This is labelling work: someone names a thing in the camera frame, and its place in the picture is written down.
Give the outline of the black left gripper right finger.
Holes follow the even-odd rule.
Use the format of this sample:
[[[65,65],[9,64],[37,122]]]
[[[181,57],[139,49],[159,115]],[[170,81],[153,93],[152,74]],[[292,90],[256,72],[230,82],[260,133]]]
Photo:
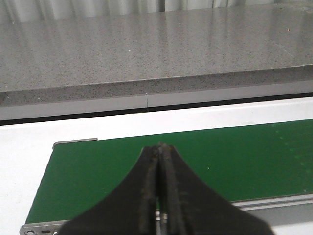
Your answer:
[[[160,144],[159,200],[169,235],[271,235],[263,220],[207,186],[172,146]]]

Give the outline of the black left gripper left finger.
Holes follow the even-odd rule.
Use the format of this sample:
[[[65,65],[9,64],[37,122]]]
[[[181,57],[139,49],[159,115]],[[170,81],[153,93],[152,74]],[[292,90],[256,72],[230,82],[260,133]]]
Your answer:
[[[123,181],[102,201],[64,224],[61,235],[155,235],[158,147],[142,149]]]

